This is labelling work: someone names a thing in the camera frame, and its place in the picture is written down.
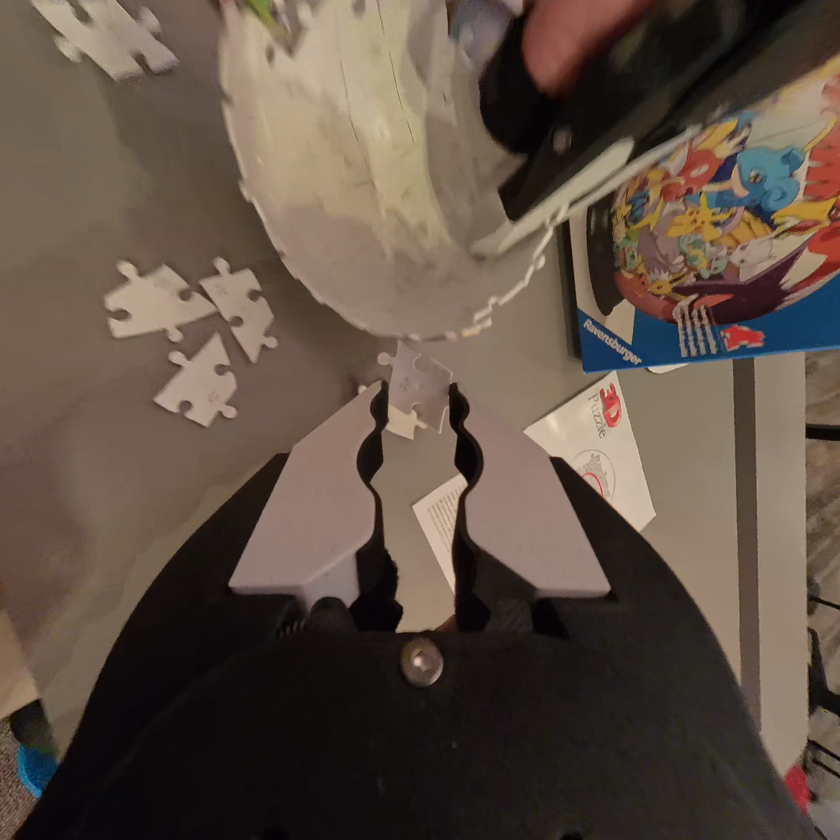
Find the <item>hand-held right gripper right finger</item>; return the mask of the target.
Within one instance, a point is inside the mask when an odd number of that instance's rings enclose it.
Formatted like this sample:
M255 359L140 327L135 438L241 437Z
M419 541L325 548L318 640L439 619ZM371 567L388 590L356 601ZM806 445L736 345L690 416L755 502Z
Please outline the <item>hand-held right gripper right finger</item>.
M551 457L520 428L449 387L458 499L452 561L458 627L532 627L553 599L611 586Z

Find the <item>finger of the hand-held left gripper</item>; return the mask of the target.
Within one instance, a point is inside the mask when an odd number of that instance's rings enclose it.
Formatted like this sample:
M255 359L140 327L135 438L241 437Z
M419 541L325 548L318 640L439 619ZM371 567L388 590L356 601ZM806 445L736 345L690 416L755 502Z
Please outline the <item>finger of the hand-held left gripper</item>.
M469 252L480 258L495 258L507 253L542 226L556 226L572 212L598 202L632 176L644 172L668 153L676 151L699 132L700 128L687 128L671 140L642 154L634 153L635 141L632 138L621 138L569 181L554 189L533 209L528 210L520 220L507 221L494 232L478 238L469 247Z

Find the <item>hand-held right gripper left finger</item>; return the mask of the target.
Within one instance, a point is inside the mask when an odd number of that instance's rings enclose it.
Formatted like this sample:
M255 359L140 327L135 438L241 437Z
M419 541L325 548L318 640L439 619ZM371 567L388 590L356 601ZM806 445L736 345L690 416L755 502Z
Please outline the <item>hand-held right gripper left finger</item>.
M294 445L229 580L237 595L286 595L308 613L345 604L358 627L396 627L398 573L382 501L388 386L369 386Z

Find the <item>single curved puzzle piece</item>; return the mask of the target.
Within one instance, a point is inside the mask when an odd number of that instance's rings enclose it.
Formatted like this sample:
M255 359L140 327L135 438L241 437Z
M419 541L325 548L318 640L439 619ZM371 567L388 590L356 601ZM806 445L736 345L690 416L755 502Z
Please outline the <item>single curved puzzle piece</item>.
M404 413L414 410L427 429L439 434L448 410L452 371L402 342L394 354L379 353L377 362L391 368L388 404Z
M124 281L102 300L114 339L164 333L169 341L179 343L183 326L217 313L210 300L168 266L141 274L134 264L121 260L116 268Z
M191 358L174 350L168 360L178 371L152 398L155 405L203 427L210 427L218 416L237 417L237 408L229 402L237 391L237 380L218 332Z
M252 269L231 269L222 257L213 260L215 273L198 284L226 321L246 358L256 364L263 350L278 341L268 330L275 318Z
M417 413L412 410L410 413L400 411L396 406L389 404L387 407L387 423L385 430L401 438L414 440L415 432L418 429L427 429Z

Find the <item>partly built white puzzle ball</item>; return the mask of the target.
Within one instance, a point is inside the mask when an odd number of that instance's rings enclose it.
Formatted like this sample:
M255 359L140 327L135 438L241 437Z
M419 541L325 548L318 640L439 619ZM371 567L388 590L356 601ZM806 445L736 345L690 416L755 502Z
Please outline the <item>partly built white puzzle ball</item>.
M544 264L550 219L479 255L519 159L484 130L447 2L221 2L240 185L289 272L353 326L455 340Z

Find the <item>blue cartoon puzzle box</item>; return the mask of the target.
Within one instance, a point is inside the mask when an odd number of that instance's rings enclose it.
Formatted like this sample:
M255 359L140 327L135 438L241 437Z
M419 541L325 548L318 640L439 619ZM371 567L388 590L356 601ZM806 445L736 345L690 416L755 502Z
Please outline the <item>blue cartoon puzzle box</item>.
M839 57L563 226L586 373L839 347Z

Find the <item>two joined white puzzle pieces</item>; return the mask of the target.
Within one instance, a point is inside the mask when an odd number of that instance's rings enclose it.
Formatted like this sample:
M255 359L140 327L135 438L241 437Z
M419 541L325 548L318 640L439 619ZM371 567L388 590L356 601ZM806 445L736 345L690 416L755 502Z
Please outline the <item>two joined white puzzle pieces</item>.
M147 69L158 75L179 61L163 45L161 24L147 7L136 15L117 1L31 1L32 8L54 31L58 51L79 63L87 58L112 80L140 77Z

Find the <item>person's left hand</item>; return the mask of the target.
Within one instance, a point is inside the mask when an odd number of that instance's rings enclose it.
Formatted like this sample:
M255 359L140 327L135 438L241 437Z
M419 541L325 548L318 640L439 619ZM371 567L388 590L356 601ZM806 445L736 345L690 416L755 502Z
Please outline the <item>person's left hand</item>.
M627 30L656 1L531 2L521 50L532 82L557 98L574 84L585 62Z

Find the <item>folded paper instruction leaflet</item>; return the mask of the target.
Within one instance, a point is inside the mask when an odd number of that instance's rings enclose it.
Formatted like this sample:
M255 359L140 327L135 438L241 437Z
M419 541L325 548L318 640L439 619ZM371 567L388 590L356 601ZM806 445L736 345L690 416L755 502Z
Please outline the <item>folded paper instruction leaflet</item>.
M548 455L562 458L636 530L641 531L655 518L616 371L526 427L524 433ZM452 591L452 543L459 497L466 486L466 479L457 474L413 505Z

